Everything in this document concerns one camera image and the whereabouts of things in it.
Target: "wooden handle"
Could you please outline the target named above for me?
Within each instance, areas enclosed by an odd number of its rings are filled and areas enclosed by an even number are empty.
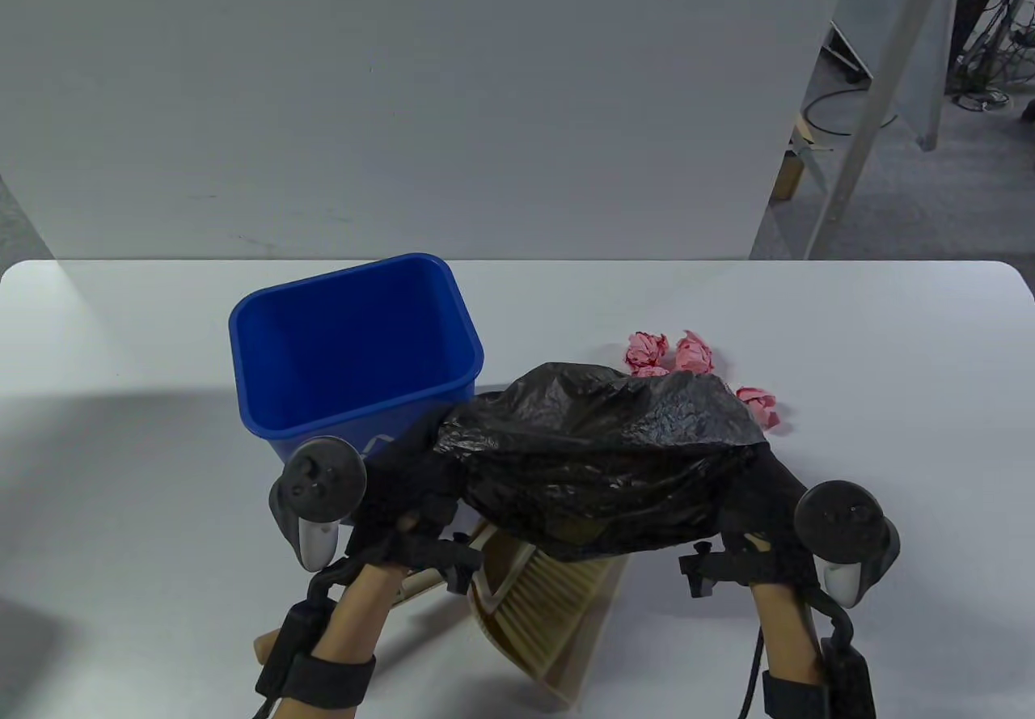
[[[276,643],[276,636],[280,633],[280,628],[276,630],[270,630],[268,633],[263,633],[252,643],[252,648],[255,650],[256,659],[259,660],[260,665],[265,665],[266,660],[269,659],[269,653],[273,652],[273,645]]]
[[[403,579],[403,587],[395,598],[395,602],[392,604],[392,608],[408,600],[416,598],[418,595],[432,590],[443,583],[443,578],[438,571],[427,570],[420,571],[411,576],[407,576]],[[252,643],[252,649],[255,650],[256,659],[259,660],[260,665],[265,665],[266,660],[269,659],[270,652],[273,652],[273,645],[276,643],[276,636],[279,634],[280,628],[276,630],[270,630],[268,633],[263,633]]]

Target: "black garbage bag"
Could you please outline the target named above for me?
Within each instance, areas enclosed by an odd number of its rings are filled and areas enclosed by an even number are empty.
[[[463,465],[463,499],[481,516],[565,562],[716,535],[734,483],[768,451],[716,377],[573,363],[459,406],[434,446]]]

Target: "floor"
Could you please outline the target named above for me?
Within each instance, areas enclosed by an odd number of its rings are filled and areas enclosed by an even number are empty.
[[[848,87],[827,61],[817,64],[805,101]],[[844,216],[830,257],[836,260],[1003,261],[1035,289],[1035,126],[1018,120],[1035,88],[1012,91],[1013,104],[968,113],[946,102],[938,149],[923,153],[901,123],[881,131]],[[863,95],[820,102],[811,119],[851,131]],[[828,180],[849,139],[816,133],[832,147],[817,153]],[[823,198],[806,174],[791,202],[774,202],[751,258],[802,252]]]

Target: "white wall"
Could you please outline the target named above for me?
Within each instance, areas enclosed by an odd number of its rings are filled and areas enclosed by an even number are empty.
[[[743,258],[836,0],[0,0],[59,258]]]

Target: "logo on bin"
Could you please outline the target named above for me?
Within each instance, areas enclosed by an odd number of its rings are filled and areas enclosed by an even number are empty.
[[[382,444],[391,444],[394,441],[395,439],[392,439],[391,437],[386,437],[384,433],[379,433],[378,436],[374,437],[374,439],[372,439],[369,442],[366,442],[366,446],[363,448],[362,452],[359,453],[359,456],[362,457],[363,460],[365,460],[366,456],[373,454],[374,450],[378,449]]]

